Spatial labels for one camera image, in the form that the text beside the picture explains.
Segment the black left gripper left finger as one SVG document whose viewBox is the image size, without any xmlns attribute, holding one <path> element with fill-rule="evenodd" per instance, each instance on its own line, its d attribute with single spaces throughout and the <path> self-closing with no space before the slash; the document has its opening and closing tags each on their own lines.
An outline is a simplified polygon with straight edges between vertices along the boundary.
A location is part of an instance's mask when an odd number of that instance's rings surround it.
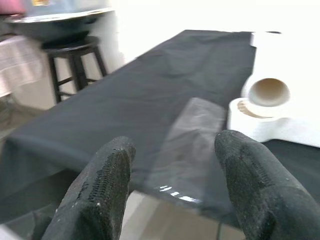
<svg viewBox="0 0 320 240">
<path fill-rule="evenodd" d="M 35 217 L 31 239 L 118 240 L 135 154 L 125 136 L 103 145 L 69 186 L 53 217 Z"/>
</svg>

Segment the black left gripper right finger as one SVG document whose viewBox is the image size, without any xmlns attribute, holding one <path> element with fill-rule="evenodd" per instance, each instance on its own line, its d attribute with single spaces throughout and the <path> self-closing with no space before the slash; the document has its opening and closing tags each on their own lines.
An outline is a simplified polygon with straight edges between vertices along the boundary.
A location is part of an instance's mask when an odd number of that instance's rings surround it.
<svg viewBox="0 0 320 240">
<path fill-rule="evenodd" d="M 266 146 L 223 130 L 214 150 L 247 240 L 320 238 L 320 205 Z"/>
</svg>

